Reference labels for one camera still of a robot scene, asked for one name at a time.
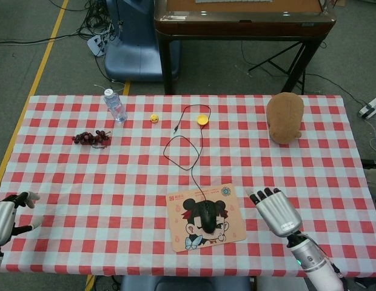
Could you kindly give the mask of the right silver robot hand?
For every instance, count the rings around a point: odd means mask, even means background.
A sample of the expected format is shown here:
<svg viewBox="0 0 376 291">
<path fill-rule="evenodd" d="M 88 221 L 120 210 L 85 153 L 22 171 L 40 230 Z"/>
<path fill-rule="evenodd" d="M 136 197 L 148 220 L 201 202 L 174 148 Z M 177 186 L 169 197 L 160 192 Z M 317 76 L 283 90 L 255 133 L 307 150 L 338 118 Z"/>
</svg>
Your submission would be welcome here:
<svg viewBox="0 0 376 291">
<path fill-rule="evenodd" d="M 285 238 L 300 232 L 301 216 L 279 188 L 266 187 L 256 193 L 248 189 L 246 193 L 276 236 Z"/>
</svg>

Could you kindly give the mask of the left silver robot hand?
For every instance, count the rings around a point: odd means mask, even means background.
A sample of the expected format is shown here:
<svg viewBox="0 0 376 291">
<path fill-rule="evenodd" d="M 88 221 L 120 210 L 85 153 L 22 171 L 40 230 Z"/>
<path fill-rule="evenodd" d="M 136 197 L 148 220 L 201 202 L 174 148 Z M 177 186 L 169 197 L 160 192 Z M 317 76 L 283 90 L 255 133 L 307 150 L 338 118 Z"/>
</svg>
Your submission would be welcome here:
<svg viewBox="0 0 376 291">
<path fill-rule="evenodd" d="M 35 201 L 39 199 L 40 196 L 38 194 L 26 191 L 18 195 L 10 195 L 0 201 L 0 247 L 7 244 L 11 237 L 30 232 L 42 224 L 43 217 L 39 216 L 30 224 L 15 226 L 18 207 L 33 209 L 35 207 Z"/>
</svg>

